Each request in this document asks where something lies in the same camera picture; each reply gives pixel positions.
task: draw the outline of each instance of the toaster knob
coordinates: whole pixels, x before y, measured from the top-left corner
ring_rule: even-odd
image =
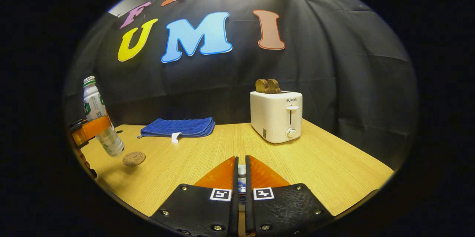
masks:
[[[295,128],[288,128],[287,132],[285,133],[285,135],[287,135],[287,137],[289,138],[294,137],[295,134],[297,134],[297,131],[295,130]]]

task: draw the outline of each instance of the wooden coaster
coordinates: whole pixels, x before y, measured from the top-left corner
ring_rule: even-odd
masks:
[[[122,162],[126,166],[136,166],[140,165],[143,161],[145,160],[145,154],[143,152],[135,151],[131,152],[130,154],[127,154],[124,156],[122,159]]]
[[[267,80],[267,82],[268,82],[270,94],[280,93],[279,83],[275,79],[270,78]]]
[[[256,81],[256,92],[258,93],[269,93],[269,85],[265,79],[258,79]]]

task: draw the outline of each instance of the yellow letter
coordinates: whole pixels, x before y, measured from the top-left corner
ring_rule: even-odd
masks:
[[[151,26],[157,21],[158,19],[152,19],[142,25],[142,33],[140,34],[139,41],[132,49],[129,49],[130,40],[132,39],[132,35],[134,35],[135,31],[137,31],[138,27],[125,33],[122,37],[122,43],[120,44],[117,59],[119,59],[119,61],[121,62],[125,62],[130,58],[136,56],[137,53],[139,53],[139,51],[144,47],[145,42],[147,41],[148,35],[150,33]]]

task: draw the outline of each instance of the bottle label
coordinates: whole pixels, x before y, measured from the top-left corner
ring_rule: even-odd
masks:
[[[84,102],[84,113],[88,115],[91,112],[91,106],[88,102]]]

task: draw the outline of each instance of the water bottle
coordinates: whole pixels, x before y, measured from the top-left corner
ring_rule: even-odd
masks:
[[[84,79],[84,113],[86,114],[86,119],[92,121],[96,118],[102,117],[107,114],[105,110],[104,101],[95,86],[94,76],[90,76]],[[112,157],[117,157],[124,151],[124,143],[117,136],[112,123],[105,131],[97,134],[96,139],[102,144],[105,151],[108,155]]]

